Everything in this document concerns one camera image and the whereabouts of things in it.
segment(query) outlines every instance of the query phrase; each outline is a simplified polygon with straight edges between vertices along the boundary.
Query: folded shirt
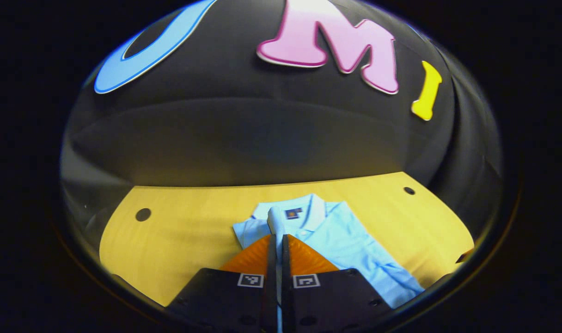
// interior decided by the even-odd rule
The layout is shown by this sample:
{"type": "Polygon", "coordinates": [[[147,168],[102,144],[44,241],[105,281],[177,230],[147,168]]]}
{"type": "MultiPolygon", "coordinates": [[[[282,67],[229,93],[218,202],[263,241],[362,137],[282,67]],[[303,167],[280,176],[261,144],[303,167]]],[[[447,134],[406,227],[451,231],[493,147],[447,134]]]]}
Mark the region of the folded shirt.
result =
{"type": "Polygon", "coordinates": [[[272,207],[281,209],[286,234],[303,241],[340,270],[359,270],[390,307],[396,308],[424,291],[367,233],[346,202],[324,202],[315,194],[258,204],[250,219],[233,226],[242,248],[271,234],[267,218],[272,207]]]}

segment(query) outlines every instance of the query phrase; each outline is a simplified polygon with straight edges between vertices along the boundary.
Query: light blue polo shirt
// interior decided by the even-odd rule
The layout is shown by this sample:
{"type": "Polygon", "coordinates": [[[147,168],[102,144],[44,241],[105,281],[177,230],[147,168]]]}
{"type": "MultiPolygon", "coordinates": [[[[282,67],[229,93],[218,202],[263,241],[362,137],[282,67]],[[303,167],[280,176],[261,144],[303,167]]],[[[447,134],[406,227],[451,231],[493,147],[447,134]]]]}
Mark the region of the light blue polo shirt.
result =
{"type": "Polygon", "coordinates": [[[303,241],[340,270],[357,268],[390,307],[396,308],[424,291],[367,233],[346,202],[327,203],[315,194],[258,204],[250,219],[233,226],[243,248],[271,234],[267,218],[272,207],[281,209],[286,234],[303,241]]]}

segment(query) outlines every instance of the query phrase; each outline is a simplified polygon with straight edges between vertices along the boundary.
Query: wooden table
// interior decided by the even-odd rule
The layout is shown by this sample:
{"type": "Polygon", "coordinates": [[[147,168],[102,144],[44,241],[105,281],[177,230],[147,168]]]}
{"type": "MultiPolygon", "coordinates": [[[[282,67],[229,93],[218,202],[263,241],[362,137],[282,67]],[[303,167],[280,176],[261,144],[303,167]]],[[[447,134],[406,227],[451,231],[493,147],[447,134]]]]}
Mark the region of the wooden table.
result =
{"type": "Polygon", "coordinates": [[[474,246],[441,200],[406,173],[389,173],[281,185],[134,187],[106,225],[100,259],[110,273],[165,306],[200,268],[219,268],[241,251],[232,224],[248,219],[259,202],[311,193],[326,202],[346,201],[423,287],[455,270],[458,257],[474,246]],[[140,222],[135,215],[143,208],[151,215],[140,222]]]}

